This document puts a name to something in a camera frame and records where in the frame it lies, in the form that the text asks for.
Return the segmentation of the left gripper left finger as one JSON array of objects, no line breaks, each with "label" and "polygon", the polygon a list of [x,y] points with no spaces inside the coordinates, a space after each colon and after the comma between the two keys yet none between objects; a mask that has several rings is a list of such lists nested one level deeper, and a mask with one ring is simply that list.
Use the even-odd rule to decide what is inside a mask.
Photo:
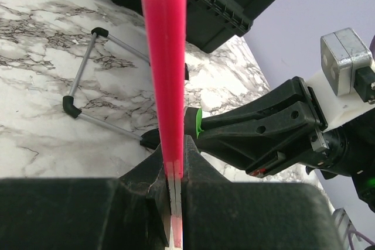
[{"label": "left gripper left finger", "polygon": [[1,180],[2,249],[164,249],[170,218],[160,149],[119,178]]}]

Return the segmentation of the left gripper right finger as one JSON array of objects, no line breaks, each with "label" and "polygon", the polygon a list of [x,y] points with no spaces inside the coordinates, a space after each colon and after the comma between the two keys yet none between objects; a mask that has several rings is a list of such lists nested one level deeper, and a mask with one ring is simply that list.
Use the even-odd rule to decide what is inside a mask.
[{"label": "left gripper right finger", "polygon": [[184,249],[342,249],[322,193],[305,183],[232,182],[184,139]]}]

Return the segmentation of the green whiteboard eraser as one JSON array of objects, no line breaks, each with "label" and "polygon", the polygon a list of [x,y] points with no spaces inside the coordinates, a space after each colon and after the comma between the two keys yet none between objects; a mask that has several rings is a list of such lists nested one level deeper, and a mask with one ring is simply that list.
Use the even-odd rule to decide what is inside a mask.
[{"label": "green whiteboard eraser", "polygon": [[184,116],[184,134],[197,139],[202,129],[202,109],[186,107]]}]

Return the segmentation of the pink framed whiteboard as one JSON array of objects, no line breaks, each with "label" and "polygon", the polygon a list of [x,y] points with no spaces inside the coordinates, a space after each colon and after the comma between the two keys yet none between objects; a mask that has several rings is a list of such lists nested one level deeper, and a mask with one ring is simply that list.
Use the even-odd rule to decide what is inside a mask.
[{"label": "pink framed whiteboard", "polygon": [[173,244],[182,246],[186,0],[141,0],[168,180]]}]

